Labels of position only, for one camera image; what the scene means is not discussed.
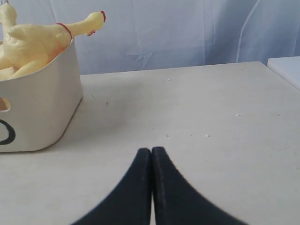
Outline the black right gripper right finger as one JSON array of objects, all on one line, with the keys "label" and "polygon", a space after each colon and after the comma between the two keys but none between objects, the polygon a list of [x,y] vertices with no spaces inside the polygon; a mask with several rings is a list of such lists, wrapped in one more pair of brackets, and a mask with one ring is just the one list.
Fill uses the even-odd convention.
[{"label": "black right gripper right finger", "polygon": [[180,174],[163,147],[152,149],[157,225],[235,225],[237,219],[205,199]]}]

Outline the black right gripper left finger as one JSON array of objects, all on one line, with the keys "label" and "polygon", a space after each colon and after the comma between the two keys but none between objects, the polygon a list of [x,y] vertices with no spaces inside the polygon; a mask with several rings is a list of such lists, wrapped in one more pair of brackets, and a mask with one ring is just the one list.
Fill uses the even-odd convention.
[{"label": "black right gripper left finger", "polygon": [[148,225],[151,215],[151,152],[141,148],[113,191],[75,225]]}]

